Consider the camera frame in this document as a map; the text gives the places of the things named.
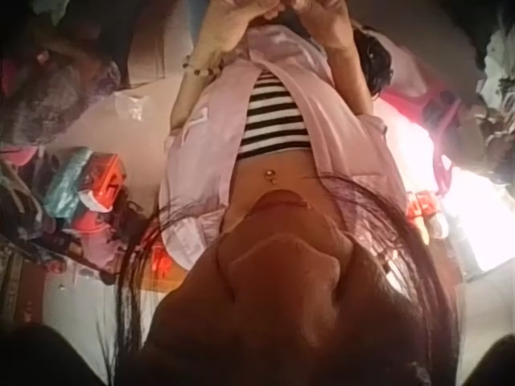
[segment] open shirt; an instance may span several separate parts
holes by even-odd
[[[350,178],[405,211],[406,193],[385,143],[384,123],[352,113],[335,90],[327,60],[312,44],[286,27],[266,26],[247,30],[235,53],[168,148],[160,221],[165,248],[177,263],[191,269],[220,235],[249,98],[265,69],[281,80],[298,106],[318,175]],[[321,181],[336,193],[330,180]],[[347,208],[340,205],[340,210],[348,231],[366,244],[370,235],[364,213],[354,208],[349,218]]]

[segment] long hair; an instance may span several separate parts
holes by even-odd
[[[337,187],[334,200],[343,208],[344,217],[354,216],[357,208],[365,213],[375,253],[383,256],[395,254],[400,261],[398,271],[425,331],[421,337],[426,350],[424,367],[433,384],[454,384],[459,346],[457,319],[431,255],[416,229],[406,221],[404,213],[396,205],[366,187],[342,177],[329,176],[322,182],[326,186]],[[183,214],[177,213],[166,224],[156,226],[159,218],[156,212],[148,227],[134,235],[127,249],[116,292],[115,379],[124,363],[142,347],[139,288],[152,245],[163,229],[182,217]]]

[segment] beaded bracelet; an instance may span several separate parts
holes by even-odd
[[[190,56],[186,56],[186,61],[183,63],[183,69],[188,74],[193,74],[195,76],[218,76],[222,72],[223,63],[214,68],[194,68],[189,64]]]

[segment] white floor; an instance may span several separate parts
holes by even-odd
[[[389,35],[433,65],[466,100],[473,99],[479,72],[466,38],[429,0],[350,0],[355,18]],[[123,117],[116,97],[88,111],[53,146],[90,146],[121,155],[133,199],[151,208],[164,168],[163,140],[168,115],[178,91],[180,61],[190,49],[183,4],[167,24],[167,79],[133,90],[147,97],[143,119]],[[514,332],[513,283],[515,266],[505,265],[461,289],[464,341],[462,380],[493,341]],[[145,293],[145,320],[159,296]],[[60,331],[100,375],[104,375],[100,341],[113,337],[113,290],[100,282],[71,274],[51,275],[44,294],[43,320]]]

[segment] nose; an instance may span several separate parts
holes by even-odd
[[[252,348],[314,348],[333,331],[340,278],[335,257],[278,235],[230,263],[227,274],[236,328]]]

